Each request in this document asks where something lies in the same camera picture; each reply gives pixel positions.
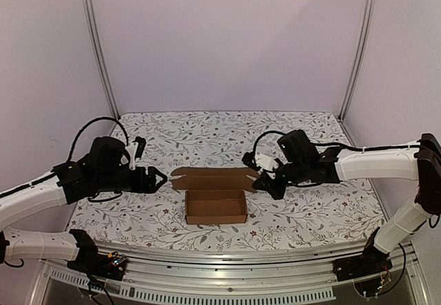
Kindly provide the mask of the brown cardboard box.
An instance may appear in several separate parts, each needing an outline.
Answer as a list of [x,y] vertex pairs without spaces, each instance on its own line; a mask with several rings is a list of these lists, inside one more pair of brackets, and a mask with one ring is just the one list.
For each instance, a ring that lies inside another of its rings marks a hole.
[[249,167],[179,167],[171,172],[172,188],[185,192],[185,220],[190,225],[244,224],[246,193],[259,174]]

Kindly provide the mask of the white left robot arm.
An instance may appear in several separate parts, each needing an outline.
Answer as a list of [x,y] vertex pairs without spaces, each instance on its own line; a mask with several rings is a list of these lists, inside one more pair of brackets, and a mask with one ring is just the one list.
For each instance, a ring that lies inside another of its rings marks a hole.
[[1,193],[1,263],[24,259],[58,259],[97,273],[102,258],[91,237],[80,229],[63,233],[21,231],[15,222],[53,207],[94,200],[103,192],[156,193],[167,176],[155,167],[115,168],[61,164],[41,177]]

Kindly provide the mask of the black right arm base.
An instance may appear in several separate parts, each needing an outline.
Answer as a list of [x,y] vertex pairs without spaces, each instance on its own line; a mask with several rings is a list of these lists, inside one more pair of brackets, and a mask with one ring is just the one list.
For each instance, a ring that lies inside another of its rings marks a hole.
[[332,272],[339,282],[381,273],[393,267],[389,254],[374,247],[374,238],[379,229],[378,227],[369,236],[360,255],[344,257],[332,262]]

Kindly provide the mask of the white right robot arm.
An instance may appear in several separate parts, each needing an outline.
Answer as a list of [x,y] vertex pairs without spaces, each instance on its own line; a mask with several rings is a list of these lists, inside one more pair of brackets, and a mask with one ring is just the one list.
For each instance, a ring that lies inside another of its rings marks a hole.
[[401,241],[427,220],[440,215],[440,143],[430,133],[399,145],[352,147],[342,143],[315,143],[299,129],[279,133],[277,144],[285,160],[252,148],[243,163],[258,172],[252,187],[281,200],[289,187],[336,185],[352,180],[400,180],[417,187],[406,202],[367,241],[356,268],[372,274]]

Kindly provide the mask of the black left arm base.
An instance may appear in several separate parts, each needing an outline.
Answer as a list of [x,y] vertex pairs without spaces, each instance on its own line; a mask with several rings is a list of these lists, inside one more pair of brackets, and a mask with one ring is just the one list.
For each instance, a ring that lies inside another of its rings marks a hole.
[[92,238],[83,230],[71,229],[69,234],[74,237],[79,250],[74,260],[67,261],[69,269],[110,280],[123,280],[127,256],[117,251],[100,254]]

